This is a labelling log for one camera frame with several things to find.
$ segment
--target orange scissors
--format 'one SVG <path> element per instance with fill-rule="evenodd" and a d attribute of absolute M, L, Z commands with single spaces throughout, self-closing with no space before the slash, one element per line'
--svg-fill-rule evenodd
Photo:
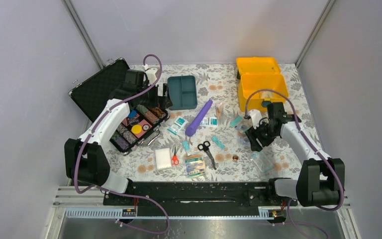
<path fill-rule="evenodd" d="M 176 148 L 176 146 L 175 146 L 174 156 L 172 157 L 172 164 L 173 165 L 178 165 L 179 164 L 179 160 L 178 160 L 178 157 L 177 157 L 177 148 Z"/>

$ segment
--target teal plastic tray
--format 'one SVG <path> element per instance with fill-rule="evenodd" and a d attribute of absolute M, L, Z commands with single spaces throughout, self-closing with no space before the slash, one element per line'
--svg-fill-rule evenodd
<path fill-rule="evenodd" d="M 194 76 L 172 76 L 168 78 L 169 97 L 172 111 L 197 108 L 197 89 Z"/>

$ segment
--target black bracket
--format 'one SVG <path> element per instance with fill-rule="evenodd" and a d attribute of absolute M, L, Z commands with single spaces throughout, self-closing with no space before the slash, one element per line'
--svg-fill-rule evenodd
<path fill-rule="evenodd" d="M 329 158 L 327 161 L 336 172 L 342 186 L 345 185 L 345 164 L 343 161 L 340 158 Z M 327 180 L 320 180 L 321 174 L 326 176 Z M 337 205 L 339 198 L 344 196 L 339 194 L 337 181 L 327 168 L 326 163 L 314 159 L 303 162 L 296 183 L 296 195 L 304 207 Z"/>
<path fill-rule="evenodd" d="M 127 70 L 125 74 L 125 80 L 120 82 L 116 89 L 110 93 L 109 99 L 115 98 L 124 100 L 144 91 L 149 87 L 149 81 L 143 80 L 144 76 L 147 76 L 144 71 L 131 69 Z M 158 87 L 159 86 L 155 86 L 140 97 L 130 100 L 128 102 L 130 110 L 133 110 L 137 105 L 144 105 L 146 107 L 152 108 L 160 107 L 163 110 L 172 106 L 173 104 L 169 98 L 169 94 L 167 93 L 167 84 L 160 85 L 160 87 L 163 87 L 162 96 L 158 95 Z"/>
<path fill-rule="evenodd" d="M 250 141 L 251 150 L 260 152 L 263 147 L 269 146 L 276 137 L 280 136 L 282 125 L 295 121 L 293 115 L 286 113 L 283 103 L 274 102 L 267 105 L 269 122 L 262 122 L 256 129 L 251 127 L 245 131 Z"/>
<path fill-rule="evenodd" d="M 170 216 L 257 216 L 259 206 L 278 206 L 282 201 L 267 198 L 267 182 L 129 182 L 126 194 L 149 197 Z M 131 198 L 109 193 L 104 205 L 131 206 Z M 163 216 L 151 202 L 140 200 L 139 216 Z"/>
<path fill-rule="evenodd" d="M 75 163 L 80 147 L 79 139 L 68 139 L 65 142 L 65 170 L 67 177 L 74 179 Z M 88 143 L 83 151 L 78 169 L 78 181 L 101 186 L 109 177 L 110 166 L 102 147 L 95 143 Z"/>

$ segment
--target adhesive bandage package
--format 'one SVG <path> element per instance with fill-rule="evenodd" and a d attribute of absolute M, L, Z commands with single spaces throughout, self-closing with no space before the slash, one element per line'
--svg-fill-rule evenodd
<path fill-rule="evenodd" d="M 180 116 L 178 116 L 174 123 L 168 128 L 168 131 L 173 135 L 178 135 L 179 132 L 185 127 L 188 121 Z"/>
<path fill-rule="evenodd" d="M 201 155 L 193 155 L 185 159 L 187 177 L 193 178 L 205 174 L 205 162 Z"/>
<path fill-rule="evenodd" d="M 200 126 L 203 127 L 217 127 L 217 118 L 215 117 L 204 117 L 200 122 Z"/>

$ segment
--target metal floor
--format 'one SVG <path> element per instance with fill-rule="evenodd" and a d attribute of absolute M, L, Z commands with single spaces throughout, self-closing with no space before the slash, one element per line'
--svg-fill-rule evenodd
<path fill-rule="evenodd" d="M 345 238 L 338 215 L 318 209 L 291 210 L 298 222 L 314 223 L 322 227 L 332 239 Z M 132 225 L 147 230 L 162 231 L 164 220 L 135 220 Z M 312 227 L 300 228 L 316 239 L 326 236 Z M 293 225 L 272 227 L 261 220 L 171 220 L 171 229 L 165 235 L 152 235 L 122 227 L 108 219 L 65 218 L 60 239 L 304 239 Z"/>

